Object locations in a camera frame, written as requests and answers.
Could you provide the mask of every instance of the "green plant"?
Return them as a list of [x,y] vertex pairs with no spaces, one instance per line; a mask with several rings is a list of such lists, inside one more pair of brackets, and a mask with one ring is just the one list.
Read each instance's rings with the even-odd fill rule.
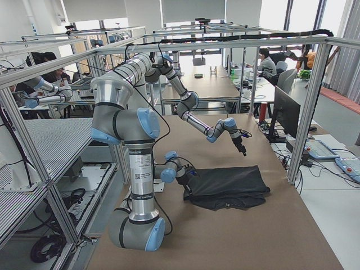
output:
[[302,70],[299,72],[298,77],[299,77],[300,79],[308,80],[308,79],[310,79],[310,75],[311,75],[311,70],[303,70],[303,69],[302,69]]

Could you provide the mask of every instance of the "black fabric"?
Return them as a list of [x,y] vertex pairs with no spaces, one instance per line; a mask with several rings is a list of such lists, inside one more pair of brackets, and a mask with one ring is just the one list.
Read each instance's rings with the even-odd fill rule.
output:
[[284,52],[270,53],[270,58],[276,65],[279,61],[285,61],[286,55]]
[[254,207],[264,203],[264,194],[270,192],[258,166],[200,169],[197,172],[198,175],[191,177],[188,184],[192,195],[185,191],[184,200],[203,208]]

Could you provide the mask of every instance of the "white cup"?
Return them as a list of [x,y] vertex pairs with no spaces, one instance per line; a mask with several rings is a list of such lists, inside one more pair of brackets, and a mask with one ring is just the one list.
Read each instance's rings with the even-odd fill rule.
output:
[[249,98],[250,95],[251,95],[251,91],[250,91],[249,89],[244,88],[244,89],[242,90],[242,96],[243,96],[243,97]]

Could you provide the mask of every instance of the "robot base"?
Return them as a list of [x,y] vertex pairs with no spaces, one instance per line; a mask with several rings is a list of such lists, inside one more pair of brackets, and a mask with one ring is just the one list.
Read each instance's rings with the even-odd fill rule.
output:
[[2,192],[33,192],[41,183],[41,181],[31,184],[31,187],[14,187],[12,182],[9,182],[4,188],[1,189]]
[[116,208],[109,220],[110,240],[120,248],[155,251],[160,247],[164,233],[163,218],[148,224],[133,224],[125,208]]

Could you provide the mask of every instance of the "computer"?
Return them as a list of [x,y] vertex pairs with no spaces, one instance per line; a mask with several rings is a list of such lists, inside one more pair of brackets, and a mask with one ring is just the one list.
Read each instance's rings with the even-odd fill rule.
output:
[[271,124],[266,134],[270,143],[286,142],[285,137],[278,135],[275,123],[278,122],[285,134],[296,138],[300,116],[300,105],[278,86],[275,86],[274,109]]

